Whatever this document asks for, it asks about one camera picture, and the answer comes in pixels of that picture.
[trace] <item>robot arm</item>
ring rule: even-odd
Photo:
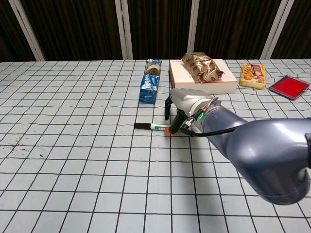
[[[207,138],[231,161],[259,196],[279,205],[298,202],[308,193],[311,165],[311,119],[247,122],[203,91],[172,89],[166,101],[177,107],[170,133],[201,110],[194,125],[203,133],[236,129]]]

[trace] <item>book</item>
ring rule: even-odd
[[[222,78],[208,83],[200,83],[192,76],[181,60],[170,60],[170,79],[173,88],[202,90],[207,94],[235,93],[238,85],[236,77],[223,59],[213,59],[213,61],[224,72]]]

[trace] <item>grid tablecloth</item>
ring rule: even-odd
[[[266,66],[268,86],[286,74],[311,82],[311,60],[248,61]],[[236,77],[244,62],[226,60]],[[169,61],[154,106],[138,102],[145,65],[0,64],[0,232],[311,232],[311,195],[272,205],[207,139],[133,129],[169,124]],[[216,96],[248,121],[311,116],[310,90],[295,101],[241,86]]]

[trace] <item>dark wall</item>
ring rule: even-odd
[[[181,59],[187,51],[191,0],[128,0],[134,59]]]
[[[122,59],[114,0],[20,0],[46,60]]]
[[[260,58],[280,2],[200,1],[194,51],[212,58]]]
[[[311,58],[311,1],[294,1],[271,58]]]
[[[0,62],[35,60],[26,37],[7,0],[1,1],[0,31]]]

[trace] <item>blue cookie package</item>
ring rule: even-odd
[[[156,102],[158,86],[159,76],[145,74],[140,84],[139,101],[154,104]]]

